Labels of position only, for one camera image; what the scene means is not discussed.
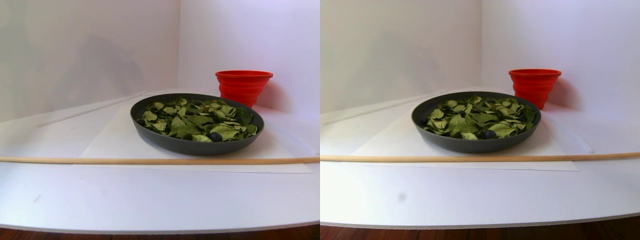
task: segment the red cup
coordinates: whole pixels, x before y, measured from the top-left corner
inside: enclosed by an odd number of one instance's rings
[[[542,110],[549,93],[562,72],[553,69],[514,69],[509,71],[516,97],[521,97]]]
[[[216,73],[220,83],[220,97],[234,100],[252,108],[264,85],[273,77],[271,72],[231,70]]]

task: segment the wooden floor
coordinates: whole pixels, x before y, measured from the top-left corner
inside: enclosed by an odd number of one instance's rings
[[[308,226],[241,232],[232,234],[191,235],[90,235],[55,234],[0,228],[0,240],[196,240],[196,239],[258,239],[258,240],[640,240],[640,216],[619,220],[595,221],[539,227],[479,228],[459,230],[380,230]]]
[[[640,217],[540,227],[460,230],[380,230],[320,226],[320,236],[322,240],[640,240]]]
[[[320,225],[285,228],[257,232],[231,234],[190,234],[190,235],[93,235],[93,234],[55,234],[0,228],[0,240],[200,240],[200,239],[319,239]]]

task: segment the pile of leaves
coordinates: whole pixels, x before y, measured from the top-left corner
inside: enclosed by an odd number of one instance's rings
[[[536,113],[514,98],[491,99],[473,96],[447,100],[427,118],[424,130],[441,136],[466,140],[488,140],[514,136],[533,127]]]
[[[179,97],[170,102],[154,102],[137,122],[162,135],[191,141],[219,142],[243,140],[256,135],[253,115],[223,100],[188,101]]]

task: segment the white paper sheet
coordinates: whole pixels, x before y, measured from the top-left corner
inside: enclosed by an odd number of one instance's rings
[[[82,153],[83,158],[209,158],[179,154],[158,147],[147,142],[138,135],[135,126],[131,122],[129,110],[131,106],[122,106],[111,121],[105,126],[100,134],[93,140],[91,145]],[[272,129],[266,127],[264,132],[248,147],[223,154],[216,157],[233,158],[287,158],[294,157],[278,141],[275,141],[275,134]],[[283,164],[283,165],[83,165],[75,166],[95,166],[112,168],[145,168],[145,169],[171,169],[171,170],[194,170],[210,172],[250,172],[250,173],[313,173],[304,164]]]
[[[499,152],[464,154],[441,148],[426,141],[411,121],[411,111],[379,132],[352,156],[553,156],[566,155],[546,127],[541,124],[523,143]],[[571,161],[560,162],[508,162],[508,163],[349,163],[377,166],[419,166],[439,168],[486,168],[579,171]]]

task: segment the gray spot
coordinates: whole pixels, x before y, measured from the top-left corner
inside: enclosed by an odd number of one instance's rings
[[[406,193],[398,194],[398,202],[404,202],[404,201],[406,201]]]

